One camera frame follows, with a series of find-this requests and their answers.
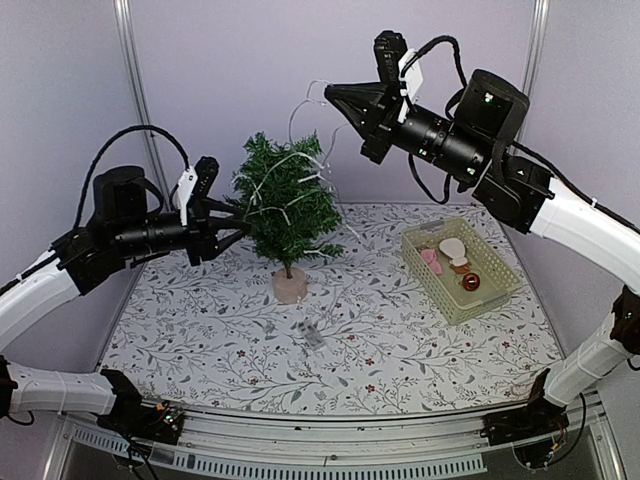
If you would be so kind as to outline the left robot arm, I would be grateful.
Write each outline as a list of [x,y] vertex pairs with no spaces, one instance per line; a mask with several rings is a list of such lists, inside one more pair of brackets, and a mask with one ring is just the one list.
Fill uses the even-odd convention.
[[[111,169],[93,181],[94,212],[87,224],[56,241],[25,272],[1,289],[1,345],[7,347],[36,322],[85,296],[113,274],[182,250],[191,265],[218,257],[250,229],[236,208],[209,198],[219,166],[201,158],[181,175],[174,210],[150,209],[159,190],[143,168]],[[1,414],[87,412],[128,434],[148,426],[147,407],[120,371],[73,374],[1,362]]]

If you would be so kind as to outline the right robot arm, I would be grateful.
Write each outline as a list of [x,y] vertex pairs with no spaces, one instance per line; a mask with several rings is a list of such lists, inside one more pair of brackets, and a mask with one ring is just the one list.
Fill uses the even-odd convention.
[[517,427],[537,436],[584,389],[639,352],[639,232],[577,192],[532,150],[509,153],[529,108],[508,81],[473,72],[452,119],[409,106],[402,81],[332,84],[325,99],[381,163],[397,147],[451,175],[501,223],[576,252],[624,284],[599,330],[537,375]]

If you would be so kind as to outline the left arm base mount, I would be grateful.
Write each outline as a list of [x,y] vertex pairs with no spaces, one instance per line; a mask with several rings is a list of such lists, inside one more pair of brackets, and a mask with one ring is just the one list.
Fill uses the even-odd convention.
[[100,375],[110,384],[115,401],[108,414],[98,415],[99,427],[125,439],[143,439],[176,445],[184,424],[184,410],[169,400],[153,406],[143,403],[134,384],[120,371],[103,369]]

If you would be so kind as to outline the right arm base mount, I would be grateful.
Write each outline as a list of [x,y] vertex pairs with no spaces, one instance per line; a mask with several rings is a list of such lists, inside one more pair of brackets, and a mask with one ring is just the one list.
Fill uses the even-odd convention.
[[491,446],[526,440],[557,432],[558,440],[546,441],[542,446],[518,447],[516,459],[525,467],[549,467],[565,440],[569,420],[566,408],[552,404],[544,398],[544,383],[550,369],[543,370],[535,379],[527,403],[519,408],[495,412],[482,418],[480,436]]

